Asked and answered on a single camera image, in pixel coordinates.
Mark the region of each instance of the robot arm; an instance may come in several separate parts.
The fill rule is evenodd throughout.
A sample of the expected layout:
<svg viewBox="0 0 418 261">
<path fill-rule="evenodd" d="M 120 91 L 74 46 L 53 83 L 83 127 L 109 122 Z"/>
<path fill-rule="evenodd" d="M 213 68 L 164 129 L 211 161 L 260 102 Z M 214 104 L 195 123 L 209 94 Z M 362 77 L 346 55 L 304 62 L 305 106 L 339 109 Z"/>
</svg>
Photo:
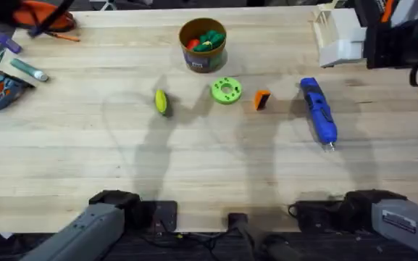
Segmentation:
<svg viewBox="0 0 418 261">
<path fill-rule="evenodd" d="M 299 201 L 290 206 L 304 233 L 376 232 L 418 250 L 418 204 L 390 191 L 352 191 L 343 201 Z"/>
<path fill-rule="evenodd" d="M 140 221 L 140 198 L 123 191 L 102 191 L 69 225 L 24 256 L 22 261 L 93 261 L 129 226 Z"/>
</svg>

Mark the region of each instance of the glue stick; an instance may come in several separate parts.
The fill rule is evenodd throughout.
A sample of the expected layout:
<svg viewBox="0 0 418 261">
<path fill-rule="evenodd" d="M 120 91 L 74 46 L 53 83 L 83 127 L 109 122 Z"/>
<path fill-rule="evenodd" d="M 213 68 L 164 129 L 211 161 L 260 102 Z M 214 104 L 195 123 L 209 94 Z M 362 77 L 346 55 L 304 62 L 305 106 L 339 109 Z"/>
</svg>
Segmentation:
<svg viewBox="0 0 418 261">
<path fill-rule="evenodd" d="M 36 69 L 33 66 L 25 62 L 22 62 L 17 58 L 14 58 L 11 61 L 11 65 L 28 74 L 29 76 L 35 78 L 36 80 L 47 81 L 49 79 L 48 75 L 44 73 L 42 70 Z"/>
</svg>

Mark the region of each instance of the label sticker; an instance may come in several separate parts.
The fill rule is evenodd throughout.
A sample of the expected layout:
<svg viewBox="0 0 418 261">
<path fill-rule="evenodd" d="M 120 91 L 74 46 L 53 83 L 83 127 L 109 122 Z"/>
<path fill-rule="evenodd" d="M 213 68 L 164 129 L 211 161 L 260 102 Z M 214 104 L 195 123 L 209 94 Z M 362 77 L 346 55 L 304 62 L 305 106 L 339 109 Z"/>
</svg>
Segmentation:
<svg viewBox="0 0 418 261">
<path fill-rule="evenodd" d="M 383 221 L 410 233 L 417 233 L 417 222 L 402 215 L 383 210 Z"/>
</svg>

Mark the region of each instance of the green object in cup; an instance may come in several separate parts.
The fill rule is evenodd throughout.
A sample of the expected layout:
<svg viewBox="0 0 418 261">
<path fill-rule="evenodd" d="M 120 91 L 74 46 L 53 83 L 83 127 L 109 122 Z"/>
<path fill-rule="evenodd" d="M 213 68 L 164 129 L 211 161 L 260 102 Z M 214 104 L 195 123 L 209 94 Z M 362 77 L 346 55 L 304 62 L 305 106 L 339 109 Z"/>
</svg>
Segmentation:
<svg viewBox="0 0 418 261">
<path fill-rule="evenodd" d="M 218 33 L 215 30 L 209 30 L 207 33 L 199 37 L 200 44 L 193 48 L 193 51 L 204 52 L 211 51 L 223 44 L 225 35 Z"/>
</svg>

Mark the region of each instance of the gray robot arm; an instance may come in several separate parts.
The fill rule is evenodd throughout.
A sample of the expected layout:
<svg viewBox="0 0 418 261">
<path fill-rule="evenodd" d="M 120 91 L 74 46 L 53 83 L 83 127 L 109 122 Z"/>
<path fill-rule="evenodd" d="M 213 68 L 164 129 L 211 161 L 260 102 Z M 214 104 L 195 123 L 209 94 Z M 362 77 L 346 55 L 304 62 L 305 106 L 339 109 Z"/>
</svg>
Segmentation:
<svg viewBox="0 0 418 261">
<path fill-rule="evenodd" d="M 97 260 L 121 237 L 139 201 L 136 194 L 102 191 L 74 221 L 21 260 Z"/>
</svg>

